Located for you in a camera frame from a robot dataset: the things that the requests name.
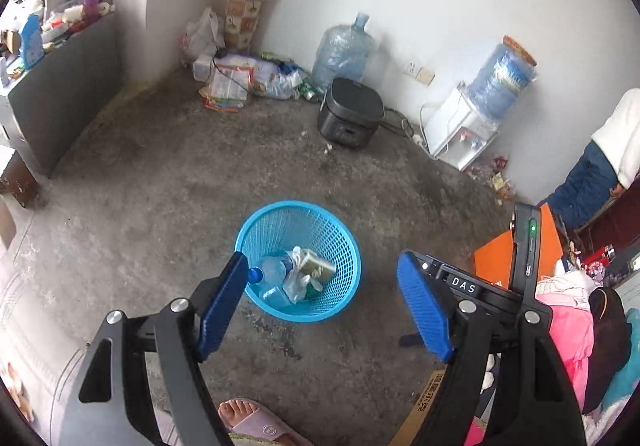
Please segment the pile of packaging trash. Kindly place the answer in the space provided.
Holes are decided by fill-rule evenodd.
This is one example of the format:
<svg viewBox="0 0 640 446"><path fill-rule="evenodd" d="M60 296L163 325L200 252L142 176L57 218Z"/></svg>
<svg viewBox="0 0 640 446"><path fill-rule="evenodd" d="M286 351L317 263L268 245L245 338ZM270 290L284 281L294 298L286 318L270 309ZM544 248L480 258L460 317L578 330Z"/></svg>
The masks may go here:
<svg viewBox="0 0 640 446"><path fill-rule="evenodd" d="M309 72L272 53L219 58L203 54L189 67L194 80L203 84L198 94L209 110L239 112L255 98L318 102L322 95Z"/></svg>

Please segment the pink clothing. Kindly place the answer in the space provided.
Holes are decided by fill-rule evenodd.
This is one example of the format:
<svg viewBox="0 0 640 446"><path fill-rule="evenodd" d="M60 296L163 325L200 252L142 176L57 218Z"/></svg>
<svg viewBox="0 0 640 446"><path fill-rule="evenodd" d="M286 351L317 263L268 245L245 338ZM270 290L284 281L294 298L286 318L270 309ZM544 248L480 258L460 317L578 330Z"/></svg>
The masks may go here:
<svg viewBox="0 0 640 446"><path fill-rule="evenodd" d="M588 367L594 347L593 317L589 296L597 284L582 270L570 270L537 281L536 300L552 308L549 333L584 409Z"/></svg>

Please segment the floral tablecloth table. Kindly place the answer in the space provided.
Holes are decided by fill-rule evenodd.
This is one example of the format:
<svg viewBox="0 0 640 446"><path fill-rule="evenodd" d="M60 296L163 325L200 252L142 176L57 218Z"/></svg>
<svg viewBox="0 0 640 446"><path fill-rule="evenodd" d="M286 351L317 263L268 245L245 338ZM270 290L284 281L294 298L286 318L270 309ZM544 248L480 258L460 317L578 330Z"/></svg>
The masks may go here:
<svg viewBox="0 0 640 446"><path fill-rule="evenodd" d="M14 266L14 218L1 205L1 387L48 445L60 442L64 411L87 348L46 313Z"/></svg>

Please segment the foot in pink slipper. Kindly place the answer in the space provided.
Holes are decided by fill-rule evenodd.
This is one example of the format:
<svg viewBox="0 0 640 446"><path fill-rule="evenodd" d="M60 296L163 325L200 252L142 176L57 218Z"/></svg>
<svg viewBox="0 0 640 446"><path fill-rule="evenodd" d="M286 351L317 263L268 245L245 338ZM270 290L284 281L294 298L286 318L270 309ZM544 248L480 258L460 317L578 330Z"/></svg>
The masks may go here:
<svg viewBox="0 0 640 446"><path fill-rule="evenodd" d="M232 398L218 405L218 414L227 430L243 438L276 445L312 446L310 440L254 400Z"/></svg>

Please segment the green white box in basket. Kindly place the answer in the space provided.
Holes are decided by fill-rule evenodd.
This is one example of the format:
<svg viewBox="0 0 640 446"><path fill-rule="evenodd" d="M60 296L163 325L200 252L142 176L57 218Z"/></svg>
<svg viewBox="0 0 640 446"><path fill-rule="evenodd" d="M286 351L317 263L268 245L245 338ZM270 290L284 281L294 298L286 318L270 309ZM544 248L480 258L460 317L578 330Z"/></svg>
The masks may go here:
<svg viewBox="0 0 640 446"><path fill-rule="evenodd" d="M303 249L299 271L303 276L311 276L313 280L326 286L335 275L337 267L333 262L322 258L313 250Z"/></svg>

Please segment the blue plastic mesh basket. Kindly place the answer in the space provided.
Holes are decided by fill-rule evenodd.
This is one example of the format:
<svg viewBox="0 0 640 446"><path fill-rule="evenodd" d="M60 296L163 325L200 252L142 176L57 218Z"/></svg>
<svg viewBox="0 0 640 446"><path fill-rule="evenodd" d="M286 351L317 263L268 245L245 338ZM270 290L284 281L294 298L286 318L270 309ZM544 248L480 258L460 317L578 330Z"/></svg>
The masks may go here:
<svg viewBox="0 0 640 446"><path fill-rule="evenodd" d="M362 261L354 236L321 206L286 200L251 215L235 240L250 266L245 294L299 324L337 315L354 297Z"/></svg>

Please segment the white water dispenser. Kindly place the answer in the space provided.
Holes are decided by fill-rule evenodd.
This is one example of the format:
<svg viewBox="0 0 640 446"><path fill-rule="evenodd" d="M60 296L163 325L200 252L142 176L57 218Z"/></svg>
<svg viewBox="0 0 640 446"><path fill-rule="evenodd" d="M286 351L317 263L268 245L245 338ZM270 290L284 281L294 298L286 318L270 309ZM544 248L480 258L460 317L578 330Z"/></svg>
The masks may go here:
<svg viewBox="0 0 640 446"><path fill-rule="evenodd" d="M426 121L423 134L431 157L464 172L495 139L499 123L484 116L460 82Z"/></svg>

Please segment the white crumpled plastic in basket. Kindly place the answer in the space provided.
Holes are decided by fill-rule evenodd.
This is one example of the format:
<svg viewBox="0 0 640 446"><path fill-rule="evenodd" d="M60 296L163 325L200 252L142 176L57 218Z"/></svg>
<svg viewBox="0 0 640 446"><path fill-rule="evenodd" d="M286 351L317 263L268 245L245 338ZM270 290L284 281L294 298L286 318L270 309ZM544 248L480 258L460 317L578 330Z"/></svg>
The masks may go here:
<svg viewBox="0 0 640 446"><path fill-rule="evenodd" d="M321 293L324 290L324 286L313 280L311 276L303 276L300 273L299 265L302 262L302 250L300 247L294 247L291 251L295 266L283 284L284 293L292 304L297 304L299 301L306 299L308 289L311 289L313 294Z"/></svg>

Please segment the person in white top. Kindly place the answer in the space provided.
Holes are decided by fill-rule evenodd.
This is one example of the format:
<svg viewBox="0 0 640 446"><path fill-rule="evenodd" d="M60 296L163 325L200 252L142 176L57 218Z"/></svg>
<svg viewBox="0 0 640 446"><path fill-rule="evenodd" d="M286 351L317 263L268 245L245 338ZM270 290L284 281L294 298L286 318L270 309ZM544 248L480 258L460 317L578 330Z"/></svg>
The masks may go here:
<svg viewBox="0 0 640 446"><path fill-rule="evenodd" d="M639 174L640 92L623 94L594 132L564 182L544 199L567 229L587 224L608 199L623 195Z"/></svg>

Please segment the black rice cooker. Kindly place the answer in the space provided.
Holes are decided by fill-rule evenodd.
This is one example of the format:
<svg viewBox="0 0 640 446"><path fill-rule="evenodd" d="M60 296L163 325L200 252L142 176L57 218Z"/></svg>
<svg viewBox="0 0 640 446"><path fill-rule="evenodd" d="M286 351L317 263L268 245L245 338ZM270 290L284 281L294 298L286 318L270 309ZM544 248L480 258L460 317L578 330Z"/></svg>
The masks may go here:
<svg viewBox="0 0 640 446"><path fill-rule="evenodd" d="M384 119L378 92L347 78L334 78L318 113L317 128L329 142L361 149Z"/></svg>

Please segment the blue water jug on dispenser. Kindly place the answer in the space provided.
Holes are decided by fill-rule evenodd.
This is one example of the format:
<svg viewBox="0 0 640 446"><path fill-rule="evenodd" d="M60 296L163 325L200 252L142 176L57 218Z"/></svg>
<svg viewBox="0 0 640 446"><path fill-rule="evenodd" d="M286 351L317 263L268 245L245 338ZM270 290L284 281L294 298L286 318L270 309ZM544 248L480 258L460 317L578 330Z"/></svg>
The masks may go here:
<svg viewBox="0 0 640 446"><path fill-rule="evenodd" d="M480 114L502 122L521 94L536 79L537 62L512 36L504 36L474 80L466 96Z"/></svg>

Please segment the grey cabinet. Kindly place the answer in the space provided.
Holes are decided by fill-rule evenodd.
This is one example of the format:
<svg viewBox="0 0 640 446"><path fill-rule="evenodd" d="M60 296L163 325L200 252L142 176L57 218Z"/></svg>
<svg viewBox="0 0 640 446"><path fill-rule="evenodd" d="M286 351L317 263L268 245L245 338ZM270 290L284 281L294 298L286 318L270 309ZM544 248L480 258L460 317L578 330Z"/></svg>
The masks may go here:
<svg viewBox="0 0 640 446"><path fill-rule="evenodd" d="M1 91L1 135L29 169L52 174L122 87L117 15L71 36Z"/></svg>

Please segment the white plastic bag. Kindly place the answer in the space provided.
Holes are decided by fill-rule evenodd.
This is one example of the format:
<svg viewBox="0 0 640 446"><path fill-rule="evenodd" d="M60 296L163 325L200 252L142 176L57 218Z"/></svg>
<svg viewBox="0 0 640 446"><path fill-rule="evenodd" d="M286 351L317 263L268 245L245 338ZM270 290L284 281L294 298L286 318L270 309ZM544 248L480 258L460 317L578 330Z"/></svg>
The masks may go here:
<svg viewBox="0 0 640 446"><path fill-rule="evenodd" d="M218 15L206 7L197 21L188 22L180 41L182 61L190 64L202 55L214 56L225 48L224 32Z"/></svg>

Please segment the purple cup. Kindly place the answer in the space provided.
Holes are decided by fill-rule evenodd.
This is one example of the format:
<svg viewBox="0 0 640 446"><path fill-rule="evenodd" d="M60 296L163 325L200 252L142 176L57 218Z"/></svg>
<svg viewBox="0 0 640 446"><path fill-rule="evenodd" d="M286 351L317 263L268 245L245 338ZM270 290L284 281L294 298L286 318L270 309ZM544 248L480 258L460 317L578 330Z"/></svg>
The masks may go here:
<svg viewBox="0 0 640 446"><path fill-rule="evenodd" d="M82 0L84 21L93 24L100 18L100 0Z"/></svg>

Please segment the wall socket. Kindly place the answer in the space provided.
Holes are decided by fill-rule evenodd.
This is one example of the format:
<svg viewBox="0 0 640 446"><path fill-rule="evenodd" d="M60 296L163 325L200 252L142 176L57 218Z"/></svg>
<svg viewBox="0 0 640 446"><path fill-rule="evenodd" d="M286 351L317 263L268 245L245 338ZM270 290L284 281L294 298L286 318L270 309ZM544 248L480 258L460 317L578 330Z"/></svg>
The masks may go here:
<svg viewBox="0 0 640 446"><path fill-rule="evenodd" d="M421 66L415 60L408 60L405 63L404 73L425 86L430 86L435 77L433 71Z"/></svg>

